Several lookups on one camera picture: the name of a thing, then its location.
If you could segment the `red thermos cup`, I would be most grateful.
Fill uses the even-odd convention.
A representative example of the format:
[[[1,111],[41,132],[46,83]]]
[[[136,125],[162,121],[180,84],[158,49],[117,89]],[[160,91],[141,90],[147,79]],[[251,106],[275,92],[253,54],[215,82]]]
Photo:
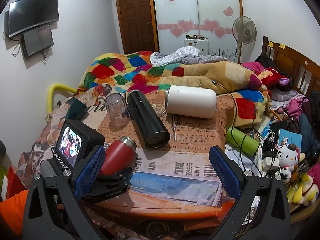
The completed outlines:
[[[130,137],[124,136],[114,142],[105,151],[105,161],[99,175],[112,176],[129,167],[136,156],[137,145]]]

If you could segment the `clear plastic cup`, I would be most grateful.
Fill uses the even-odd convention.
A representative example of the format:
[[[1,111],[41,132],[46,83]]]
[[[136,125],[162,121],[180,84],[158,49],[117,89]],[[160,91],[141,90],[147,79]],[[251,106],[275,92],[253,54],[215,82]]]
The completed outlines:
[[[112,126],[124,127],[131,121],[127,103],[120,93],[109,94],[105,102]]]

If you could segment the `green bottle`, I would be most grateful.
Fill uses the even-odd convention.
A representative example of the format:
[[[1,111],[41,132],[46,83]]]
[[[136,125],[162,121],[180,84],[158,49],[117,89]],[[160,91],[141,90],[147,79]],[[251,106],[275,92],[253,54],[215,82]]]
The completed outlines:
[[[242,131],[229,127],[226,133],[227,142],[249,156],[254,156],[259,149],[260,143]]]

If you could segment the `cow plush toy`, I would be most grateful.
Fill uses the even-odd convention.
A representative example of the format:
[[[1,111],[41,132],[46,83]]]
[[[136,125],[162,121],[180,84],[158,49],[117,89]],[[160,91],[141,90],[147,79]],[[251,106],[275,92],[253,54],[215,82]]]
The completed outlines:
[[[279,161],[280,175],[284,184],[290,182],[298,168],[300,151],[295,144],[275,145]]]

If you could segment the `newspaper print tablecloth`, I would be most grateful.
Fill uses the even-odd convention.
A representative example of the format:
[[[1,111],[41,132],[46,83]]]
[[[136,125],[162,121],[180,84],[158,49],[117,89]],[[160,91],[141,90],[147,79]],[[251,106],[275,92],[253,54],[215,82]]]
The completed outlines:
[[[137,144],[127,192],[88,204],[95,224],[118,239],[176,239],[190,231],[212,232],[231,208],[209,162],[209,149],[226,144],[226,127],[233,119],[231,98],[217,98],[211,119],[163,113],[161,120],[171,134],[162,148],[148,150],[135,124],[110,125],[104,105],[108,88],[93,88],[78,96],[89,105],[84,123],[105,137],[105,142],[128,136]]]

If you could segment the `dark green mug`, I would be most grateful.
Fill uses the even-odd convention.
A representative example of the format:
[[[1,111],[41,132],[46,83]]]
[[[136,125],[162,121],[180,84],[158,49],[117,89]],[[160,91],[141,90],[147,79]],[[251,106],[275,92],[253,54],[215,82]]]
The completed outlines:
[[[76,98],[68,101],[70,107],[66,113],[65,119],[81,120],[87,113],[88,107]]]

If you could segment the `black thermos bottle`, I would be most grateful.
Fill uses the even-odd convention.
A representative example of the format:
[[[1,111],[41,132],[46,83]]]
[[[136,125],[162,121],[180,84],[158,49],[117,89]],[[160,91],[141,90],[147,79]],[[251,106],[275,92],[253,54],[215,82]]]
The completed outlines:
[[[131,91],[127,105],[147,149],[158,149],[169,142],[169,131],[141,91]]]

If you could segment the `orange cushion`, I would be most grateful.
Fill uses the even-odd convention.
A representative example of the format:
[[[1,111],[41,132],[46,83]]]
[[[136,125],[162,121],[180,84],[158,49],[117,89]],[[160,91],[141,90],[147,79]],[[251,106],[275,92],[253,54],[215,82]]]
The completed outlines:
[[[1,202],[1,226],[18,238],[22,237],[27,195],[28,190],[24,190]]]

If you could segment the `red plush toy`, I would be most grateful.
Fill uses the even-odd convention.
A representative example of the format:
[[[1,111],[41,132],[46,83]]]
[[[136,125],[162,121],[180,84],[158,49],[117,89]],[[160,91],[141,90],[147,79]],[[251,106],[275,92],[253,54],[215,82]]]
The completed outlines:
[[[258,77],[268,89],[274,88],[277,85],[287,87],[290,84],[290,79],[281,75],[275,68],[265,68]]]

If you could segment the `wooden headboard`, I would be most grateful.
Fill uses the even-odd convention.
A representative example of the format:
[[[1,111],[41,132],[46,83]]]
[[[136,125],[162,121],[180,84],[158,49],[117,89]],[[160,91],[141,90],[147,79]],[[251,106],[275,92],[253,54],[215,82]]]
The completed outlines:
[[[292,78],[293,89],[308,96],[313,90],[320,89],[320,67],[300,52],[281,43],[263,37],[262,51],[267,54],[279,70]]]

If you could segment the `grey white crumpled cloth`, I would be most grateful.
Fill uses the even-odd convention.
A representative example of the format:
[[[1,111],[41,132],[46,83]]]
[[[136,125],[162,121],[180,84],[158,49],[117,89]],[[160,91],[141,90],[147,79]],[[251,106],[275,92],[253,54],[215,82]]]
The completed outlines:
[[[198,63],[216,63],[220,61],[228,61],[228,59],[223,56],[201,55],[200,50],[192,46],[179,48],[169,55],[156,51],[150,56],[151,64],[157,67],[172,63],[191,65]]]

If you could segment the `standing electric fan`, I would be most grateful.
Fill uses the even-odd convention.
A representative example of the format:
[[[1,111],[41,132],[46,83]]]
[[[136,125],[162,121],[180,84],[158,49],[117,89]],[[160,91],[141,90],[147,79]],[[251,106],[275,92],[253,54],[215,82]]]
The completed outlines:
[[[242,46],[250,44],[256,37],[255,23],[247,16],[240,16],[233,23],[232,34],[237,42],[235,61],[240,63]]]

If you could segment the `brown wooden door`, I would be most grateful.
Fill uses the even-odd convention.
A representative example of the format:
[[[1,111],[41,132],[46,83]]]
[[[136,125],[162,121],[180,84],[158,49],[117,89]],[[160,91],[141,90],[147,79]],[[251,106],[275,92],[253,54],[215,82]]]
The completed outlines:
[[[116,0],[116,6],[124,53],[157,51],[153,0]]]

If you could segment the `yellow foam padded rail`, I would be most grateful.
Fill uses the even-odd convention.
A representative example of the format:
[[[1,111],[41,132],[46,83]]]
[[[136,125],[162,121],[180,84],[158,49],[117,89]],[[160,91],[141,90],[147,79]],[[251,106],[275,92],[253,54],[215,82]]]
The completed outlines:
[[[52,83],[47,92],[47,101],[46,101],[46,107],[47,107],[47,113],[51,113],[54,109],[54,98],[55,95],[59,92],[66,92],[69,94],[75,94],[77,89],[70,87],[68,85],[62,84],[62,83]]]

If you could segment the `small wall monitor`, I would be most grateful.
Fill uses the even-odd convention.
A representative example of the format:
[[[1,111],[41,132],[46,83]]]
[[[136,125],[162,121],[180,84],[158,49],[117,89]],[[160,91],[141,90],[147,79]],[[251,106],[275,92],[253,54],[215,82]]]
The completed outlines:
[[[30,29],[22,34],[22,52],[26,60],[53,45],[52,30],[49,24]]]

